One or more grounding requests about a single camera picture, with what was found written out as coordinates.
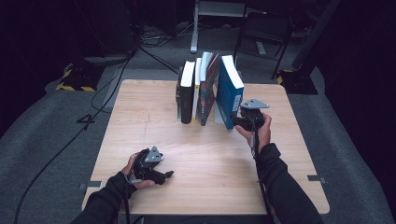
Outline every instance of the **chair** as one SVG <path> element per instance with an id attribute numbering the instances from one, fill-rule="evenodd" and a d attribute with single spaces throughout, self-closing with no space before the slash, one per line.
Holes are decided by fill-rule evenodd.
<path id="1" fill-rule="evenodd" d="M 267 52 L 257 54 L 265 59 L 277 61 L 271 77 L 274 79 L 291 37 L 292 9 L 290 0 L 245 0 L 244 16 L 233 52 L 235 63 L 236 53 L 242 49 L 243 39 L 255 41 L 259 44 L 258 48 L 260 44 L 276 46 L 276 50 L 271 50 L 273 56 L 268 55 Z"/>

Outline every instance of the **table top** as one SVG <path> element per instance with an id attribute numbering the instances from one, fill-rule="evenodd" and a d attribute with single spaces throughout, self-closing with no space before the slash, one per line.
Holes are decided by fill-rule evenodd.
<path id="1" fill-rule="evenodd" d="M 237 130 L 216 124 L 214 111 L 206 126 L 177 120 L 176 82 L 124 80 L 108 123 L 91 181 L 106 181 L 129 156 L 156 146 L 163 161 L 155 170 L 175 171 L 163 185 L 140 189 L 130 200 L 132 214 L 262 215 L 266 214 L 247 141 Z M 281 159 L 321 214 L 330 207 L 294 117 L 287 94 L 279 85 L 245 84 L 243 102 L 255 98 L 273 120 L 272 142 Z M 88 188 L 89 195 L 99 188 Z"/>

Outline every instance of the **sleeve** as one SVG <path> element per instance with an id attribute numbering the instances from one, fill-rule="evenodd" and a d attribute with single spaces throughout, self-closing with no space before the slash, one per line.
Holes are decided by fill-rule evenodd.
<path id="1" fill-rule="evenodd" d="M 116 175 L 110 177 L 107 180 L 106 186 L 101 190 L 90 195 L 82 211 L 71 223 L 111 223 L 113 218 L 120 211 L 120 204 L 124 195 L 131 198 L 133 192 L 137 188 L 130 186 L 122 172 L 118 172 Z"/>
<path id="2" fill-rule="evenodd" d="M 257 171 L 265 194 L 282 224 L 323 223 L 317 208 L 288 172 L 275 144 L 265 146 L 258 157 Z"/>

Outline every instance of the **hand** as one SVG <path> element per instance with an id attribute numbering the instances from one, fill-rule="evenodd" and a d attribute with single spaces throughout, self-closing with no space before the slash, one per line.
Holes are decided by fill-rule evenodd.
<path id="1" fill-rule="evenodd" d="M 128 174 L 129 174 L 129 171 L 131 170 L 131 167 L 132 167 L 132 165 L 134 164 L 134 160 L 137 158 L 137 155 L 138 155 L 138 154 L 139 154 L 138 152 L 136 152 L 135 154 L 133 154 L 133 155 L 129 158 L 128 164 L 121 170 L 125 175 L 128 175 Z M 134 186 L 135 186 L 137 189 L 143 189 L 143 188 L 151 187 L 151 186 L 154 186 L 154 185 L 155 185 L 155 182 L 152 181 L 152 180 L 143 180 L 143 181 L 140 182 L 140 183 L 134 184 Z"/>
<path id="2" fill-rule="evenodd" d="M 265 118 L 265 122 L 264 125 L 262 125 L 262 127 L 260 127 L 259 129 L 259 154 L 262 151 L 262 148 L 265 147 L 266 145 L 270 144 L 271 142 L 271 130 L 270 130 L 270 126 L 271 126 L 271 117 L 267 114 L 262 113 L 262 115 Z M 246 131 L 244 128 L 242 128 L 242 126 L 239 125 L 235 125 L 235 129 L 247 139 L 247 144 L 250 145 L 250 138 L 251 135 L 253 135 L 253 132 L 249 132 Z"/>

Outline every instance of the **row of books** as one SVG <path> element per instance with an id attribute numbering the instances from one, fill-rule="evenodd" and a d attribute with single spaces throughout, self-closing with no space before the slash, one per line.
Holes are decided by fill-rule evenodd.
<path id="1" fill-rule="evenodd" d="M 177 109 L 180 121 L 200 121 L 205 126 L 214 104 L 227 129 L 233 128 L 231 115 L 238 112 L 244 83 L 233 63 L 232 55 L 219 56 L 205 51 L 195 62 L 180 67 L 177 82 Z"/>

